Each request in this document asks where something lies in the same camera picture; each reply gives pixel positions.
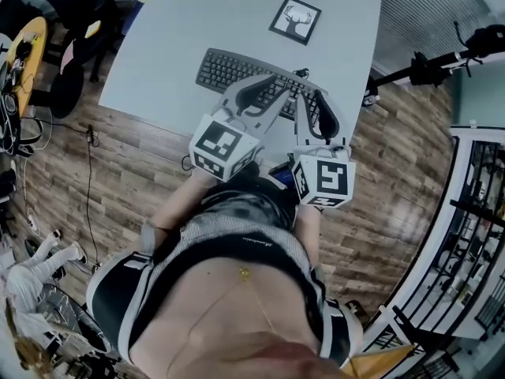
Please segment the white shelf with black frames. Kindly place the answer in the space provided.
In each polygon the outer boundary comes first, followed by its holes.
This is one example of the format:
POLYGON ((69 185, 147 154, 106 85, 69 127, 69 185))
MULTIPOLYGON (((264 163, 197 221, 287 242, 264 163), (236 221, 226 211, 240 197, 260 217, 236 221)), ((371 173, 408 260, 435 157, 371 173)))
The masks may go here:
POLYGON ((449 179, 421 250, 365 333, 412 351, 383 379, 471 373, 505 342, 505 128, 455 127, 449 179))

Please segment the orange top white table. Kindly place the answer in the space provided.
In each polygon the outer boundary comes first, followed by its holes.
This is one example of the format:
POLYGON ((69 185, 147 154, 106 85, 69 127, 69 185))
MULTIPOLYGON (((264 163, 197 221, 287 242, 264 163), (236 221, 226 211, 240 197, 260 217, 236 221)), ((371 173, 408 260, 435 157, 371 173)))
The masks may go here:
POLYGON ((414 345, 355 354, 341 368, 353 379, 380 379, 412 352, 414 345))

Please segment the black keyboard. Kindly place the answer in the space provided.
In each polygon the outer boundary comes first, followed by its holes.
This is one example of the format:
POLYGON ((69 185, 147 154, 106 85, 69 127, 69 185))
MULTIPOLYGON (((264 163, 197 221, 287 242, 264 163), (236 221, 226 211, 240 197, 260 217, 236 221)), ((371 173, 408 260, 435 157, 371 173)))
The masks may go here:
POLYGON ((313 126, 319 121, 319 108, 316 104, 315 91, 318 87, 300 77, 297 73, 289 72, 272 64, 262 62, 230 51, 209 48, 204 55, 196 75, 196 84, 223 94, 233 83, 244 78, 267 74, 276 76, 259 96, 255 98, 253 106, 264 109, 272 99, 283 89, 290 91, 290 96, 284 104, 280 115, 290 121, 294 120, 296 98, 303 95, 309 102, 309 118, 313 126))

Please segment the person's right forearm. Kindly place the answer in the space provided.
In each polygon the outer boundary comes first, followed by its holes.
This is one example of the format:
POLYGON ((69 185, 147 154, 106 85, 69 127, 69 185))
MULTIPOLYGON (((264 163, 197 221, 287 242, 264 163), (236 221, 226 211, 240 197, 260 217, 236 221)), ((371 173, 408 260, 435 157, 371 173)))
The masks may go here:
POLYGON ((300 205, 294 223, 294 235, 304 246, 312 266, 319 263, 321 215, 316 207, 300 205))

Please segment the small blue screen device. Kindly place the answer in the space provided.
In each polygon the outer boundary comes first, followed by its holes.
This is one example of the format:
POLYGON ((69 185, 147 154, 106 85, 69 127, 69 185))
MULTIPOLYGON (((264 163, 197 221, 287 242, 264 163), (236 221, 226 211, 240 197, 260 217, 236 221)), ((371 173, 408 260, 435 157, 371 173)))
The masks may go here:
POLYGON ((271 168, 268 172, 268 175, 271 176, 277 182, 280 182, 285 187, 291 189, 294 188, 294 177, 291 171, 290 162, 286 161, 284 163, 279 164, 271 168))

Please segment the framed deer picture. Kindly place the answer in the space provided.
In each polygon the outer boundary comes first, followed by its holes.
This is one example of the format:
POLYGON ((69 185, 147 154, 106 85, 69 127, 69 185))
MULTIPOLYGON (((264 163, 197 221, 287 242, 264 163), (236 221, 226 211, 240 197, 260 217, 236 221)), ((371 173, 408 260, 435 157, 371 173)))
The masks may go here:
POLYGON ((306 46, 321 13, 321 9, 301 0, 284 0, 269 30, 306 46))

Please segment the black round stool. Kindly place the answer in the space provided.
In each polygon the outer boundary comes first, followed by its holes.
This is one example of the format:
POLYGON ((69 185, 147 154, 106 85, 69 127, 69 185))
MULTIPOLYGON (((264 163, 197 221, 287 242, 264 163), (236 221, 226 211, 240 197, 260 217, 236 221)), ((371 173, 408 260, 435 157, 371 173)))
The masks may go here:
POLYGON ((66 66, 57 73, 50 87, 53 103, 51 113, 56 118, 67 117, 77 105, 84 85, 84 70, 81 66, 66 66))

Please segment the pink paper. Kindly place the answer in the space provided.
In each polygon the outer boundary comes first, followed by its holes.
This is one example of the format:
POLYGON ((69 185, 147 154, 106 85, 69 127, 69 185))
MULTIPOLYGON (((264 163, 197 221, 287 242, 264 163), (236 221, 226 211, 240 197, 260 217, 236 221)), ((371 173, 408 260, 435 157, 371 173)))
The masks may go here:
POLYGON ((68 44, 67 48, 64 50, 61 56, 61 64, 59 67, 59 73, 63 74, 65 67, 71 63, 73 60, 73 47, 74 47, 74 39, 68 44))

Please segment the person's left forearm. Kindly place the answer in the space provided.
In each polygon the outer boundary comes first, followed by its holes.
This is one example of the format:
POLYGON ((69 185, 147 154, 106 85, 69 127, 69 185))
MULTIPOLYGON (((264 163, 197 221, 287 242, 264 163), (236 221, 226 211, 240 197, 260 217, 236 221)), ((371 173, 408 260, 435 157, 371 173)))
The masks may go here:
POLYGON ((180 228, 217 181, 200 169, 192 171, 151 218, 157 242, 162 242, 171 231, 180 228))

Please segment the pile of papers and boxes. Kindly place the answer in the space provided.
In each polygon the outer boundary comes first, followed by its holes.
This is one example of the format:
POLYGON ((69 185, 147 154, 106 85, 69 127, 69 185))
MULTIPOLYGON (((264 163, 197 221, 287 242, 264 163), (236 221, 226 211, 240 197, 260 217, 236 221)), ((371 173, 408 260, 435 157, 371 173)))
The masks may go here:
POLYGON ((21 369, 36 379, 119 379, 110 341, 85 307, 54 285, 43 288, 35 313, 20 313, 6 300, 5 317, 21 369))

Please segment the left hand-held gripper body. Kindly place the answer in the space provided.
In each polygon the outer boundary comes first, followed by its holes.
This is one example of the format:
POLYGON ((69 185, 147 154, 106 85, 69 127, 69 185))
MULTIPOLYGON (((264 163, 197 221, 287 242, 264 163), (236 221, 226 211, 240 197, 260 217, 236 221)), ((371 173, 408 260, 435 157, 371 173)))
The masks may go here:
POLYGON ((260 150, 263 125, 247 115, 247 103, 225 95, 212 114, 205 114, 189 144, 192 165, 221 182, 230 181, 260 150))

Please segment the black scooter handlebar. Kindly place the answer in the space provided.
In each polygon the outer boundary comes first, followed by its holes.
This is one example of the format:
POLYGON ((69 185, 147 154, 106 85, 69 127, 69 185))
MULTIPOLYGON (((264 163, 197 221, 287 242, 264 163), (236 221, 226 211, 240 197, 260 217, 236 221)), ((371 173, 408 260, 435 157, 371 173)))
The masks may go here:
POLYGON ((467 40, 462 38, 457 21, 454 23, 454 28, 458 41, 466 48, 464 51, 454 51, 432 59, 416 51, 409 67, 378 79, 368 78, 362 106, 371 107, 380 100, 378 87, 382 85, 406 78, 414 86, 438 87, 456 69, 465 69, 470 75, 471 62, 482 65, 486 58, 505 54, 505 24, 491 24, 485 28, 479 28, 467 40))

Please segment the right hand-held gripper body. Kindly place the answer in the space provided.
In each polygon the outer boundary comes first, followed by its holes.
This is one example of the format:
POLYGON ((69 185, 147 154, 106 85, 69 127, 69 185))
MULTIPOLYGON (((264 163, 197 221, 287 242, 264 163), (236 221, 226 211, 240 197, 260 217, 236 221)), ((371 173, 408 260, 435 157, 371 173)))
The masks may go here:
POLYGON ((347 145, 299 146, 291 168, 301 205, 338 208, 354 194, 356 163, 347 145))

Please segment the yellow round table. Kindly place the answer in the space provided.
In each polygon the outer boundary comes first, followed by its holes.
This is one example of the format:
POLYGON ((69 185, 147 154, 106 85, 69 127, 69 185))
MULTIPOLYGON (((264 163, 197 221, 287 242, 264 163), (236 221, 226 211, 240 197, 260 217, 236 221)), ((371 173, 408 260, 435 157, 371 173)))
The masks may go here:
POLYGON ((18 112, 22 116, 28 106, 32 94, 33 84, 39 65, 42 61, 47 40, 47 21, 44 17, 36 17, 30 20, 17 34, 6 53, 6 62, 11 68, 16 57, 17 45, 20 42, 30 42, 32 49, 28 57, 24 60, 24 69, 21 73, 19 83, 13 88, 13 93, 17 97, 18 112))

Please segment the person's body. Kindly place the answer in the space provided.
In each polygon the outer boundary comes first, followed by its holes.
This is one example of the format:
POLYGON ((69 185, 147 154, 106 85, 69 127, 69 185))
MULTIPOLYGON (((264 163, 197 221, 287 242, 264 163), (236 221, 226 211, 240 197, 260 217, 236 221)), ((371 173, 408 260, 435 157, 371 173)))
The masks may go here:
POLYGON ((88 309, 149 379, 348 379, 363 329, 295 237, 300 205, 263 178, 216 183, 162 242, 146 220, 90 280, 88 309))

